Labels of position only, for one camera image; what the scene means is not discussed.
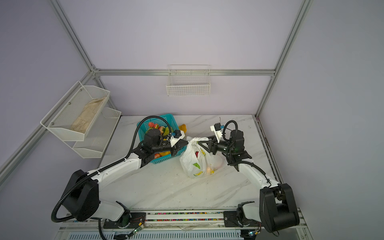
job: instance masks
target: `white table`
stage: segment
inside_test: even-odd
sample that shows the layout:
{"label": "white table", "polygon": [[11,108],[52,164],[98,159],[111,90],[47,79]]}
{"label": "white table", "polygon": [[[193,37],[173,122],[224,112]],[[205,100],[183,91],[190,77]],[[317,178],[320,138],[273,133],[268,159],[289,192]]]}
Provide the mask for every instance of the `white table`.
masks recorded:
{"label": "white table", "polygon": [[[145,116],[122,116],[100,166],[124,157],[131,145],[136,124]],[[267,159],[252,115],[200,115],[174,116],[178,125],[187,126],[186,136],[212,136],[210,126],[229,120],[238,123],[244,132],[245,150],[256,164],[270,177],[272,169]],[[135,146],[139,143],[137,136]],[[199,178],[188,178],[181,167],[179,157],[145,167],[111,183],[100,192],[100,197],[109,201],[120,201],[131,210],[181,210],[181,209],[235,209],[246,201],[258,202],[259,190],[250,181],[228,166],[224,156],[223,166],[214,174]]]}

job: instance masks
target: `black mounting plate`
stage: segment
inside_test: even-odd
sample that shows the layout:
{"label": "black mounting plate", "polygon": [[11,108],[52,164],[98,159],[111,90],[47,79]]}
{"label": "black mounting plate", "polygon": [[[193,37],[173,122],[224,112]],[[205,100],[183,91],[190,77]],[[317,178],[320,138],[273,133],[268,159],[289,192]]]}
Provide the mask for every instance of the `black mounting plate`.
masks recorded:
{"label": "black mounting plate", "polygon": [[[129,222],[129,225],[127,228],[129,229],[136,229],[139,227],[139,223],[140,223],[140,219],[143,223],[145,223],[145,217],[146,217],[146,213],[145,212],[131,212],[131,219],[132,221],[134,222]],[[104,229],[119,229],[119,227],[117,226],[117,222],[114,222],[114,221],[104,221],[104,226],[103,226]]]}
{"label": "black mounting plate", "polygon": [[[239,227],[239,225],[236,224],[238,222],[236,211],[224,211],[223,215],[224,215],[224,226]],[[248,226],[244,226],[243,228],[254,229],[254,227],[258,227],[258,226],[259,226],[259,222],[252,220],[252,222]]]}

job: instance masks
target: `beige cloth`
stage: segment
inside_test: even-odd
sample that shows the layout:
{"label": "beige cloth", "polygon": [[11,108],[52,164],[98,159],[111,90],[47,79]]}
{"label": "beige cloth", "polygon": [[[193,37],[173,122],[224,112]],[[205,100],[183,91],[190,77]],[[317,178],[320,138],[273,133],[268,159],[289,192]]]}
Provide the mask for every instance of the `beige cloth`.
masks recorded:
{"label": "beige cloth", "polygon": [[84,106],[80,116],[78,116],[78,118],[76,118],[76,120],[73,122],[70,129],[72,131],[85,133],[89,125],[91,124],[93,118],[95,117],[96,113],[99,111],[105,98],[106,97],[93,99],[92,101],[87,103]]}

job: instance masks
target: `white wire basket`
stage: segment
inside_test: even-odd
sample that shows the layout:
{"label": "white wire basket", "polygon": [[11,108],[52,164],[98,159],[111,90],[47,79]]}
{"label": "white wire basket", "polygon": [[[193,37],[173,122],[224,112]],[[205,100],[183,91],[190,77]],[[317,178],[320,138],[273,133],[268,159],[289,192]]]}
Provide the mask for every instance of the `white wire basket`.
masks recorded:
{"label": "white wire basket", "polygon": [[191,68],[189,70],[172,70],[170,67],[167,82],[168,96],[209,96],[211,92],[209,65],[170,66],[188,66]]}
{"label": "white wire basket", "polygon": [[120,115],[120,111],[104,107],[85,140],[76,142],[71,148],[82,158],[101,158]]}
{"label": "white wire basket", "polygon": [[[80,82],[77,82],[76,84],[80,85],[79,89],[70,98],[65,107],[63,107],[53,118],[53,120],[47,125],[44,125],[43,120],[40,122],[62,141],[84,141],[109,99],[110,91],[108,90],[98,88],[96,86],[83,86]],[[104,97],[105,99],[100,103],[97,112],[94,113],[94,116],[85,132],[71,130],[72,124],[80,116],[85,105],[93,99],[100,99]]]}

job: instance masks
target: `white wall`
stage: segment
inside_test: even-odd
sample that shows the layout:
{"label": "white wall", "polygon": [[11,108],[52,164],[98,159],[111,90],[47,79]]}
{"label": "white wall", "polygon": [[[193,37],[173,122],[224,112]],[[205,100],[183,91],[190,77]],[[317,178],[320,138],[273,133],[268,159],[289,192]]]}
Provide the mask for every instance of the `white wall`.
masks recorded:
{"label": "white wall", "polygon": [[98,68],[274,69],[302,0],[61,0]]}
{"label": "white wall", "polygon": [[[0,23],[2,165],[87,69],[47,0],[0,1]],[[0,191],[0,239],[53,239],[70,175],[96,164],[48,133]]]}
{"label": "white wall", "polygon": [[212,76],[210,96],[168,97],[167,76],[102,76],[122,115],[254,114],[269,76]]}
{"label": "white wall", "polygon": [[314,1],[261,114],[317,239],[382,239],[384,2]]}

